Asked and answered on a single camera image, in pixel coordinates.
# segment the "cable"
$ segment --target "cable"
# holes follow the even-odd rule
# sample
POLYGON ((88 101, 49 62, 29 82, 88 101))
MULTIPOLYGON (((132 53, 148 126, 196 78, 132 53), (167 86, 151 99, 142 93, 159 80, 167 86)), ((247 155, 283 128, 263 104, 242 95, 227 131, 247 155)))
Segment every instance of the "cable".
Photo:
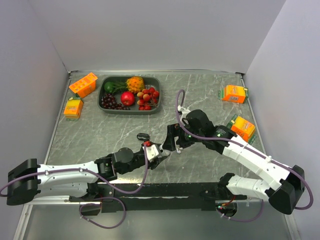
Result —
POLYGON ((232 199, 229 202, 223 203, 222 206, 228 206, 230 203, 232 203, 236 199, 236 195, 233 195, 232 199))
POLYGON ((84 169, 84 168, 67 168, 67 169, 58 169, 58 170, 50 170, 50 171, 40 171, 40 172, 34 172, 34 173, 30 173, 24 176, 20 176, 10 182, 8 182, 6 185, 4 185, 2 188, 0 188, 0 197, 7 197, 7 194, 2 194, 2 191, 7 188, 8 186, 10 186, 11 184, 14 184, 20 180, 26 179, 26 178, 30 178, 30 177, 34 177, 34 176, 39 176, 39 175, 45 175, 45 174, 55 174, 55 173, 64 173, 64 172, 71 172, 71 171, 77 171, 77 172, 87 172, 90 173, 94 176, 96 176, 97 178, 101 179, 103 182, 105 182, 106 184, 108 184, 111 188, 117 190, 120 193, 123 194, 136 194, 137 192, 139 192, 142 187, 145 184, 146 178, 147 178, 147 173, 148 173, 148 158, 147 158, 147 149, 146 149, 146 145, 144 144, 143 146, 143 151, 144 151, 144 160, 145 160, 145 172, 143 175, 143 179, 142 182, 140 184, 140 186, 134 190, 134 191, 124 191, 116 186, 114 186, 113 184, 111 184, 108 180, 106 180, 105 178, 103 178, 102 176, 100 176, 98 173, 88 170, 88 169, 84 169))
POLYGON ((262 212, 264 211, 264 206, 265 206, 265 202, 261 199, 261 207, 260 207, 260 211, 258 212, 258 214, 253 217, 253 218, 250 218, 250 219, 236 219, 236 218, 233 218, 233 217, 227 217, 226 215, 222 214, 218 209, 217 209, 217 212, 224 218, 224 219, 228 219, 228 220, 231 220, 231 221, 234 221, 234 222, 241 222, 241 223, 249 223, 249 222, 252 222, 256 219, 258 219, 262 212))
MULTIPOLYGON (((234 140, 231 140, 231 139, 228 139, 228 138, 223 138, 223 137, 203 137, 203 136, 198 136, 198 135, 195 135, 193 134, 192 132, 188 131, 185 126, 183 125, 183 123, 181 122, 180 120, 180 117, 179 117, 179 111, 178 111, 178 100, 179 100, 179 96, 180 94, 183 93, 182 95, 182 100, 181 100, 181 104, 180 106, 182 107, 183 103, 184 103, 184 99, 185 99, 185 90, 183 89, 180 89, 176 95, 176 98, 175 98, 175 116, 176 116, 176 119, 180 125, 180 127, 187 133, 189 134, 190 136, 196 138, 196 139, 200 139, 200 140, 210 140, 210 141, 226 141, 226 142, 230 142, 230 143, 233 143, 233 144, 236 144, 240 147, 243 147, 243 145, 237 141, 234 141, 234 140)), ((244 147, 246 150, 258 155, 259 157, 263 158, 263 159, 266 159, 266 157, 261 154, 260 152, 257 152, 255 151, 254 149, 248 147, 248 146, 245 146, 244 147)), ((308 193, 309 193, 309 197, 310 197, 310 200, 309 200, 309 203, 308 205, 306 206, 296 206, 294 209, 297 209, 297 210, 306 210, 306 209, 309 209, 311 208, 311 206, 314 204, 314 195, 311 191, 311 188, 309 187, 308 183, 306 182, 306 180, 300 176, 298 173, 296 173, 294 170, 292 170, 291 168, 271 159, 271 162, 281 168, 284 168, 286 169, 287 171, 289 171, 290 173, 292 173, 293 175, 295 175, 305 186, 305 188, 307 189, 308 193)))
POLYGON ((98 204, 95 204, 95 203, 87 203, 87 204, 85 204, 85 205, 82 205, 82 206, 79 208, 80 218, 82 218, 82 219, 88 221, 89 223, 92 223, 92 224, 94 224, 94 225, 96 225, 96 226, 98 226, 98 227, 100 227, 100 228, 103 228, 103 229, 114 229, 114 228, 120 226, 120 225, 123 223, 123 221, 125 220, 125 218, 126 218, 127 212, 126 212, 125 204, 124 204, 120 199, 118 199, 118 198, 116 198, 116 197, 113 197, 113 196, 99 197, 99 198, 96 198, 96 199, 94 199, 94 200, 103 200, 103 199, 113 199, 113 200, 118 201, 118 202, 122 205, 123 215, 122 215, 121 220, 120 220, 116 225, 114 225, 114 226, 103 226, 103 225, 101 225, 101 224, 99 224, 99 223, 97 223, 97 222, 95 222, 95 221, 92 221, 91 219, 87 218, 86 216, 83 216, 83 215, 82 215, 81 210, 82 210, 85 206, 99 206, 98 204))
MULTIPOLYGON (((140 184, 140 186, 134 190, 134 191, 124 191, 124 190, 121 190, 120 188, 117 188, 116 186, 112 185, 108 180, 106 180, 105 178, 103 178, 102 176, 100 176, 99 174, 91 171, 91 170, 88 170, 88 169, 83 169, 83 168, 67 168, 67 169, 59 169, 59 170, 50 170, 50 171, 41 171, 41 172, 35 172, 35 173, 30 173, 30 174, 27 174, 27 175, 24 175, 24 176, 21 176, 21 177, 18 177, 10 182, 8 182, 6 185, 4 185, 2 188, 0 188, 0 197, 7 197, 8 195, 7 194, 2 194, 2 191, 7 188, 8 186, 10 186, 11 184, 14 184, 20 180, 23 180, 23 179, 26 179, 26 178, 30 178, 30 177, 34 177, 34 176, 39 176, 39 175, 45 175, 45 174, 54 174, 54 173, 64 173, 64 172, 71 172, 71 171, 77 171, 77 172, 87 172, 87 173, 90 173, 94 176, 96 176, 97 178, 101 179, 102 181, 104 181, 106 184, 108 184, 110 187, 112 187, 113 189, 123 193, 123 194, 136 194, 137 192, 139 192, 141 190, 141 188, 144 186, 145 184, 145 181, 146 181, 146 178, 147 178, 147 173, 148 173, 148 158, 147 158, 147 148, 146 148, 146 145, 144 144, 143 145, 143 151, 144 151, 144 160, 145 160, 145 172, 144 172, 144 175, 143 175, 143 179, 142 179, 142 182, 140 184)), ((113 200, 116 200, 118 201, 121 205, 122 205, 122 208, 123 208, 123 216, 122 216, 122 219, 119 221, 119 223, 117 223, 116 225, 114 226, 103 226, 99 223, 96 223, 95 221, 92 221, 91 219, 88 219, 87 217, 83 216, 81 214, 81 210, 82 208, 84 208, 85 206, 99 206, 101 207, 101 202, 100 204, 95 204, 95 203, 87 203, 85 205, 82 205, 79 209, 79 213, 80 213, 80 217, 100 228, 103 228, 103 229, 114 229, 116 227, 118 227, 120 224, 123 223, 123 221, 125 220, 126 218, 126 207, 125 207, 125 204, 118 198, 116 197, 112 197, 112 196, 106 196, 106 197, 99 197, 99 198, 96 198, 94 200, 103 200, 103 199, 113 199, 113 200)))

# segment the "yellow package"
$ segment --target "yellow package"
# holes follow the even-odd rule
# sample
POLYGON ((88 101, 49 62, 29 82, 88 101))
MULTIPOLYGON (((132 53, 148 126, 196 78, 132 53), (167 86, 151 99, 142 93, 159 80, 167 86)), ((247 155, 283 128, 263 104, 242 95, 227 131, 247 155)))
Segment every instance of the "yellow package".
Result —
POLYGON ((256 126, 237 114, 232 117, 231 121, 226 125, 226 127, 234 131, 250 145, 256 139, 256 126))
POLYGON ((227 85, 223 90, 218 92, 218 99, 243 104, 248 99, 248 88, 227 85))
POLYGON ((70 97, 64 108, 64 116, 67 120, 77 121, 80 118, 84 102, 80 97, 70 97))

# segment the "red component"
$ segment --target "red component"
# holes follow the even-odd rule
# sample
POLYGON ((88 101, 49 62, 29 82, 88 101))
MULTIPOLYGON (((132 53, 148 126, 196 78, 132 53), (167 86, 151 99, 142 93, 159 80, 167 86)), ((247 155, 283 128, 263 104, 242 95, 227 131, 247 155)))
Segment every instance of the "red component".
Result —
POLYGON ((150 146, 151 146, 151 142, 150 142, 150 141, 145 141, 144 144, 145 144, 147 147, 150 147, 150 146))

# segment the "orange box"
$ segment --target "orange box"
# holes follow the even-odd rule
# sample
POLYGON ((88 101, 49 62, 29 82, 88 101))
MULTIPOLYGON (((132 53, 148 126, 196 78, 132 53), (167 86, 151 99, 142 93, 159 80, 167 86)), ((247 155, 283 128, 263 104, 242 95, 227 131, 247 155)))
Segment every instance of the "orange box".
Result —
POLYGON ((87 76, 76 81, 74 84, 71 84, 69 89, 74 92, 76 96, 84 98, 96 89, 97 79, 98 77, 90 72, 87 76))
POLYGON ((218 99, 243 104, 248 98, 248 88, 243 86, 227 85, 218 92, 218 99))
POLYGON ((234 131, 250 145, 256 139, 256 126, 237 114, 232 117, 231 121, 226 125, 226 127, 234 131))
POLYGON ((84 102, 80 97, 70 97, 66 102, 64 109, 64 116, 67 120, 78 120, 80 118, 81 110, 84 102))

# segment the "red apple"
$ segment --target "red apple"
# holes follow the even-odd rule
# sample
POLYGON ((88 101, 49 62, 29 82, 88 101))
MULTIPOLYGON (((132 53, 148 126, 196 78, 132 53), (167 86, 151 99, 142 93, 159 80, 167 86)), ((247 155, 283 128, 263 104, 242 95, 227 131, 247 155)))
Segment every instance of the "red apple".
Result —
POLYGON ((141 92, 138 92, 136 95, 138 98, 143 99, 145 94, 141 91, 141 92))
POLYGON ((153 94, 155 91, 156 91, 156 90, 155 90, 154 87, 150 87, 150 88, 149 88, 149 93, 153 94))
POLYGON ((159 97, 159 95, 160 95, 160 94, 159 94, 159 92, 158 92, 158 91, 155 91, 155 92, 153 93, 153 97, 154 97, 154 98, 159 97))
POLYGON ((149 90, 148 89, 143 89, 141 92, 143 92, 144 94, 148 94, 149 90))
POLYGON ((131 106, 132 104, 135 103, 135 96, 132 92, 130 91, 125 91, 121 95, 121 102, 125 106, 131 106))
POLYGON ((143 101, 142 99, 140 99, 139 101, 136 102, 139 106, 142 106, 143 104, 145 104, 145 101, 143 101))
POLYGON ((144 102, 149 102, 150 99, 151 99, 151 97, 149 96, 149 94, 143 95, 143 101, 144 101, 144 102))

